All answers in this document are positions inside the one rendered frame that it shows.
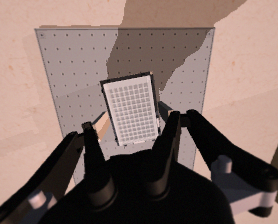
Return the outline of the white well plate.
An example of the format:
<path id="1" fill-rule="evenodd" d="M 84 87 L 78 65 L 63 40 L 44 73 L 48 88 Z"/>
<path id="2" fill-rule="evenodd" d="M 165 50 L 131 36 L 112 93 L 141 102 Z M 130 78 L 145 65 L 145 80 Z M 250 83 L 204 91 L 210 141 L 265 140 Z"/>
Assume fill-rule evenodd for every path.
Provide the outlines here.
<path id="1" fill-rule="evenodd" d="M 150 75 L 103 84 L 103 87 L 120 146 L 155 140 L 159 136 Z"/>

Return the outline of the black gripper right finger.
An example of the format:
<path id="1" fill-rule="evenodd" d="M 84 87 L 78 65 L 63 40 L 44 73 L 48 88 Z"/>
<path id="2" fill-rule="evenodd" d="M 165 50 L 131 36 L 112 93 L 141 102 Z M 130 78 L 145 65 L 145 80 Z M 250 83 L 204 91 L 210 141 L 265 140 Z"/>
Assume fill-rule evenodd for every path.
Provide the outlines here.
<path id="1" fill-rule="evenodd" d="M 158 195 L 165 190 L 171 159 L 178 161 L 181 127 L 187 127 L 233 216 L 245 211 L 261 218 L 271 215 L 278 190 L 277 168 L 234 145 L 197 110 L 180 114 L 162 101 L 158 110 L 166 124 L 139 169 L 145 193 Z"/>

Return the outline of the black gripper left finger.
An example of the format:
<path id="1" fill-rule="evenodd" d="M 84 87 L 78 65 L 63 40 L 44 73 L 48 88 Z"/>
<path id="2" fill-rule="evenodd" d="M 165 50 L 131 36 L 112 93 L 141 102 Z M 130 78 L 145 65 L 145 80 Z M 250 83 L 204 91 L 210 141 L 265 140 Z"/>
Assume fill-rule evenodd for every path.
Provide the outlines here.
<path id="1" fill-rule="evenodd" d="M 85 192 L 92 205 L 106 203 L 115 188 L 99 142 L 109 125 L 105 111 L 83 123 L 83 133 L 67 134 L 27 183 L 0 205 L 0 224 L 37 224 L 65 195 L 84 146 Z"/>

